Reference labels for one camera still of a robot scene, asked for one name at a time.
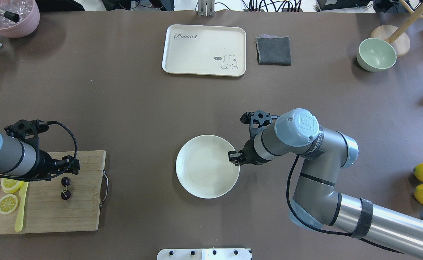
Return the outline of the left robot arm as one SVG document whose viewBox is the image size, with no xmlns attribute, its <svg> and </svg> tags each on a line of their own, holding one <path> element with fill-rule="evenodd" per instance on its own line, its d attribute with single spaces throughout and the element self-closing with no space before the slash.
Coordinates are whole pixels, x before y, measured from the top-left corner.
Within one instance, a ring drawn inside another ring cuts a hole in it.
<svg viewBox="0 0 423 260">
<path fill-rule="evenodd" d="M 57 121 L 19 120 L 0 132 L 0 178 L 25 182 L 50 181 L 63 173 L 79 173 L 77 141 L 72 133 L 74 155 L 57 160 L 40 149 L 38 135 L 48 131 L 50 125 L 63 124 Z"/>
</svg>

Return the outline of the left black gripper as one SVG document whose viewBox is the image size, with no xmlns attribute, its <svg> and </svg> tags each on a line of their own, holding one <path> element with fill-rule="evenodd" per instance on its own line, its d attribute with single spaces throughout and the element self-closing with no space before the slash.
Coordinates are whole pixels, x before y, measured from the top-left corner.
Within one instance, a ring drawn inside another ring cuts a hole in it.
<svg viewBox="0 0 423 260">
<path fill-rule="evenodd" d="M 35 179 L 50 179 L 51 177 L 60 176 L 64 173 L 79 174 L 79 160 L 71 155 L 66 155 L 61 160 L 51 158 L 51 156 L 39 150 L 39 160 L 35 168 Z"/>
</svg>

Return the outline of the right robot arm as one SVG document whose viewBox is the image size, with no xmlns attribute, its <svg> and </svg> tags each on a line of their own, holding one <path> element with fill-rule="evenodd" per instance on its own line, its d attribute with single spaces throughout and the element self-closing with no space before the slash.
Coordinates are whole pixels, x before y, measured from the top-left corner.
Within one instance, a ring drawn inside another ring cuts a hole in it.
<svg viewBox="0 0 423 260">
<path fill-rule="evenodd" d="M 303 108 L 281 116 L 262 110 L 245 112 L 240 121 L 249 125 L 251 138 L 242 150 L 228 152 L 234 165 L 263 165 L 294 153 L 291 168 L 294 170 L 299 158 L 303 158 L 294 196 L 290 196 L 289 184 L 286 189 L 294 223 L 423 259 L 423 220 L 334 189 L 340 169 L 351 166 L 358 157 L 358 145 L 353 138 L 322 127 Z"/>
</svg>

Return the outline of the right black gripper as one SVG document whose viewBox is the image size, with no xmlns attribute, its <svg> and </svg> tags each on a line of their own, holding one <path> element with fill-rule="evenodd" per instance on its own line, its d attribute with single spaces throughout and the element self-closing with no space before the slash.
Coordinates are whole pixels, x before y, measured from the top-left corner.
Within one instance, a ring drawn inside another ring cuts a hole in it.
<svg viewBox="0 0 423 260">
<path fill-rule="evenodd" d="M 256 152 L 253 142 L 254 139 L 248 140 L 241 152 L 229 151 L 228 159 L 231 160 L 231 163 L 236 166 L 242 166 L 245 164 L 263 165 L 264 159 Z"/>
</svg>

